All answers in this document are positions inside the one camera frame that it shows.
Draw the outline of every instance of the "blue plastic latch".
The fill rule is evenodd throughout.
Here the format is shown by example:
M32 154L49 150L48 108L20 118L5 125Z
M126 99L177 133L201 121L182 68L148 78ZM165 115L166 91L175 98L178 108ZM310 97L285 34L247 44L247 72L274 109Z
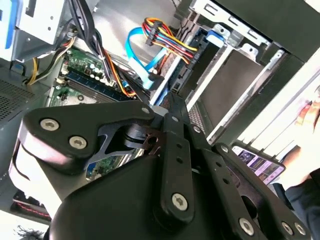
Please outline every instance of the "blue plastic latch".
M210 30L208 32L208 34L206 35L206 39L216 45L218 48L222 48L225 44L225 39L223 36L221 36L220 34L216 33L215 31L213 30Z

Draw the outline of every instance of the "perforated metal panel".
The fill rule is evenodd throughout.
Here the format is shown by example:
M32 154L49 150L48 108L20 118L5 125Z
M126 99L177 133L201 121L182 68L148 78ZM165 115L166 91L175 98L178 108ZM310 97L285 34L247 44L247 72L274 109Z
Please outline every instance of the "perforated metal panel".
M190 109L189 118L192 124L197 125L204 133L206 133L196 104Z
M32 97L32 92L0 79L0 124L14 117Z

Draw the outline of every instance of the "green circuit board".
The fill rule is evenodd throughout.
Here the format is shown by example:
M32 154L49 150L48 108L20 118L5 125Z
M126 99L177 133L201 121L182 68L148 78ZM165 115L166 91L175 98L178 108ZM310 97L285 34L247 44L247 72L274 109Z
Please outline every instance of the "green circuit board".
M57 85L53 90L49 107L95 104L96 102L97 100L83 95L68 86Z
M48 106L61 107L95 103L97 103L96 99L88 97L85 94L82 94L81 92L76 91L67 85L57 85L53 87L53 90L50 94ZM126 162L128 162L132 159L135 159L139 152L140 149L135 149L133 153L129 155L110 156L98 162L90 164L86 172L87 180L93 181L101 176L108 174L112 170L116 169L121 163L123 163L123 160L126 160Z
M92 79L103 79L105 76L104 66L100 61L93 59L88 53L70 48L67 52L68 68L87 75Z

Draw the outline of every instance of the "motherboard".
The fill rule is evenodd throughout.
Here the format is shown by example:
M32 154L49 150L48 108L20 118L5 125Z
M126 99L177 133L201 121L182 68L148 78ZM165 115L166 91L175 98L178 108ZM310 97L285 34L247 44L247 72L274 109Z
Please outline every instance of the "motherboard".
M121 68L123 64L115 63ZM76 48L70 48L63 60L59 76L60 83L67 83L73 89L81 89L91 98L103 103L134 100L135 97L127 97L121 92L116 81L107 80L102 62L88 52Z
M59 77L51 88L47 107L79 104L112 103L132 100L123 95L113 81L107 81L102 63L92 55L71 48L62 64ZM110 156L88 166L86 178L93 181L137 158L143 150L131 154Z

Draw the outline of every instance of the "black clamp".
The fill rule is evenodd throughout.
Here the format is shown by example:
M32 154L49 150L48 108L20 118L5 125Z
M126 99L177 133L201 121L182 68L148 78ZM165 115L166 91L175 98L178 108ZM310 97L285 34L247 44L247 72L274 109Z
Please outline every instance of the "black clamp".
M154 21L153 23L153 26L151 28L151 31L148 35L148 38L146 40L146 44L148 44L149 46L152 46L153 45L153 41L155 40L156 38L156 34L159 33L159 27L162 25L162 21Z

